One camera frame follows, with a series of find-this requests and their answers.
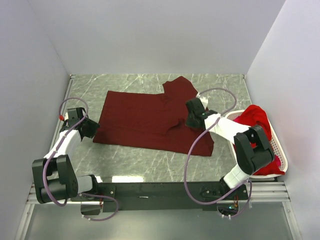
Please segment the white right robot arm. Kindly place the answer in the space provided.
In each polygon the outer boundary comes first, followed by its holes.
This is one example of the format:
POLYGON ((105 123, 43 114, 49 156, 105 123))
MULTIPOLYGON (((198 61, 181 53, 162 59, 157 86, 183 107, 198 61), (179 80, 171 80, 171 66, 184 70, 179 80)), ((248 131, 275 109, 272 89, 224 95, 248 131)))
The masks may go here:
POLYGON ((235 147, 236 164, 219 181, 221 197, 230 200, 237 194, 237 186, 273 162, 275 154, 260 125, 248 126, 237 123, 216 111, 206 110, 204 103, 205 99, 198 97, 186 102, 186 125, 204 130, 191 145, 188 155, 192 153, 197 142, 209 132, 228 140, 235 147))

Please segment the dark red t shirt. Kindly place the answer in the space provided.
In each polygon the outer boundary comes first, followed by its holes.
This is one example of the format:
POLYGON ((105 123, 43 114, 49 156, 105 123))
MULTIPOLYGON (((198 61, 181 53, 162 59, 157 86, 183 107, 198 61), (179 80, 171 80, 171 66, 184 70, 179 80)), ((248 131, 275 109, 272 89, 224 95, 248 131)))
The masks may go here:
POLYGON ((186 126, 186 101, 197 90, 180 76, 163 84, 163 93, 108 91, 94 143, 187 154, 203 132, 186 126))

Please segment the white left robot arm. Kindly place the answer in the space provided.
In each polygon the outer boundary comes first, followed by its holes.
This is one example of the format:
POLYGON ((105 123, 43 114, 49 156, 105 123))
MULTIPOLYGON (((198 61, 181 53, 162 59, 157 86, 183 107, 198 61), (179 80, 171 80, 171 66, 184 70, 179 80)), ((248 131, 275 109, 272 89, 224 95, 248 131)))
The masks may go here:
POLYGON ((71 158, 83 138, 93 138, 100 125, 89 119, 83 107, 69 108, 63 120, 59 137, 52 149, 42 159, 32 163, 35 195, 40 204, 75 198, 81 194, 94 201, 100 195, 100 188, 94 185, 95 177, 85 175, 77 177, 71 158))

